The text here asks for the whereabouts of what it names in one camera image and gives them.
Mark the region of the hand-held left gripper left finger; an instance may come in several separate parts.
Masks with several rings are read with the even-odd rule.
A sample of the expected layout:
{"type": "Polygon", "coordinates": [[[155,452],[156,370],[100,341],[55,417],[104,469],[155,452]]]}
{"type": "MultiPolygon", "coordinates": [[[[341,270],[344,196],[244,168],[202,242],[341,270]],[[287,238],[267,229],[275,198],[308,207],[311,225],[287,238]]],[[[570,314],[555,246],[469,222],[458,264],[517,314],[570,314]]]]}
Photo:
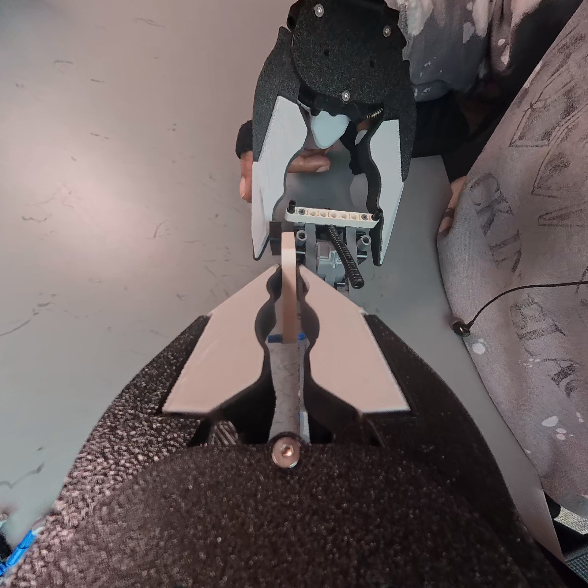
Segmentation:
{"type": "Polygon", "coordinates": [[[259,382],[281,290],[281,268],[274,265],[209,313],[164,413],[209,415],[259,382]]]}

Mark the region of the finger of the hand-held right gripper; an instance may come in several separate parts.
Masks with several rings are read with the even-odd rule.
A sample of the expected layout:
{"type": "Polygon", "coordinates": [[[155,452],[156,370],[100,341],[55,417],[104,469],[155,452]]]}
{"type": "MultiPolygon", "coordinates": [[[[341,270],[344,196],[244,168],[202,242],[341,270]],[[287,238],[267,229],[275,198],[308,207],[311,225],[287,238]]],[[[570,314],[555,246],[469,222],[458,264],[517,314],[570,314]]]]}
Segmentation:
{"type": "Polygon", "coordinates": [[[367,180],[366,208],[378,220],[371,229],[373,263],[381,266],[389,246],[405,185],[401,168],[398,120],[366,119],[359,123],[354,170],[367,180]]]}
{"type": "Polygon", "coordinates": [[[303,150],[306,138],[307,126],[300,107],[278,96],[261,154],[252,164],[251,235],[255,260],[261,259],[269,241],[269,224],[285,194],[286,174],[303,150]]]}

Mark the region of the person's right forearm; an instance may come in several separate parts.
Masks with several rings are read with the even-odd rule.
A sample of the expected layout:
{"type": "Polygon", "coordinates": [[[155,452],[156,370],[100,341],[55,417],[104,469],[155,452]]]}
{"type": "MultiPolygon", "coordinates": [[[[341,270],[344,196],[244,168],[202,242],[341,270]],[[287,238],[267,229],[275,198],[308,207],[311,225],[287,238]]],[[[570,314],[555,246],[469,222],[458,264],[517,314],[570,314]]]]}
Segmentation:
{"type": "Polygon", "coordinates": [[[491,80],[517,93],[581,1],[386,1],[399,12],[416,102],[491,80]]]}

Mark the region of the grey black toy truck chassis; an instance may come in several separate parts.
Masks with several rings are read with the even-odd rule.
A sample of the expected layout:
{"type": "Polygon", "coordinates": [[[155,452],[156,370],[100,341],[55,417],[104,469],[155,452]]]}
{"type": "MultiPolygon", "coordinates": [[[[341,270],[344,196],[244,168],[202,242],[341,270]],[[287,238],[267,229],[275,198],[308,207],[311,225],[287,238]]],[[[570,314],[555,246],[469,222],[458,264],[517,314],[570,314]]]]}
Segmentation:
{"type": "MultiPolygon", "coordinates": [[[[371,246],[369,230],[375,226],[376,218],[368,212],[302,206],[290,201],[282,232],[295,234],[297,274],[305,266],[358,305],[358,293],[364,287],[359,265],[367,259],[371,246]]],[[[336,434],[311,416],[305,405],[305,376],[310,375],[305,356],[310,344],[302,329],[299,300],[298,342],[267,343],[276,393],[270,435],[285,436],[291,432],[307,443],[332,443],[336,434]]],[[[276,316],[277,325],[270,334],[282,334],[282,297],[276,306],[276,316]]]]}

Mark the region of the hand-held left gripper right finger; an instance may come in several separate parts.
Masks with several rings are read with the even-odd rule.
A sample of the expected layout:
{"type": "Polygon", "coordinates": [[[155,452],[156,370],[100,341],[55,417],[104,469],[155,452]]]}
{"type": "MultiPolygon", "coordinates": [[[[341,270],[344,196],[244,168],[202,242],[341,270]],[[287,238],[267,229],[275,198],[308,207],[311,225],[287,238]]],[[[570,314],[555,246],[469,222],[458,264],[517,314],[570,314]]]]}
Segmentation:
{"type": "Polygon", "coordinates": [[[360,415],[409,412],[364,310],[305,266],[299,275],[312,383],[360,415]]]}

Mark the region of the pile of blue black pins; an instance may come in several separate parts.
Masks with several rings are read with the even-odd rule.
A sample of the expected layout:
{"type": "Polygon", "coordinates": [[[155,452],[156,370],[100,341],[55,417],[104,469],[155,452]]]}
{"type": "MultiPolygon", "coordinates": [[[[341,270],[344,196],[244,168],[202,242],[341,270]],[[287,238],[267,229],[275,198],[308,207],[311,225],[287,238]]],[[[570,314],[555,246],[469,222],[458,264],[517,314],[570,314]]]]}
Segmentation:
{"type": "Polygon", "coordinates": [[[49,515],[45,514],[34,522],[33,526],[24,538],[12,547],[4,535],[4,524],[9,518],[7,512],[1,512],[1,577],[7,575],[8,572],[15,567],[25,556],[36,537],[43,531],[47,524],[49,515]]]}

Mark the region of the grey desk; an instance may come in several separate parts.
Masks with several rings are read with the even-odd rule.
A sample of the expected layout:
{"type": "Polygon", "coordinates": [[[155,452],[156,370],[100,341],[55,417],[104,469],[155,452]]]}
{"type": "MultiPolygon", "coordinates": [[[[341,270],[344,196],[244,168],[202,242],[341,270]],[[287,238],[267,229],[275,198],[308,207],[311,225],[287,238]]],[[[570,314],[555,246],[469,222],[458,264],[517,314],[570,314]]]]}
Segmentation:
{"type": "Polygon", "coordinates": [[[254,261],[235,139],[292,1],[1,1],[1,511],[254,261]]]}

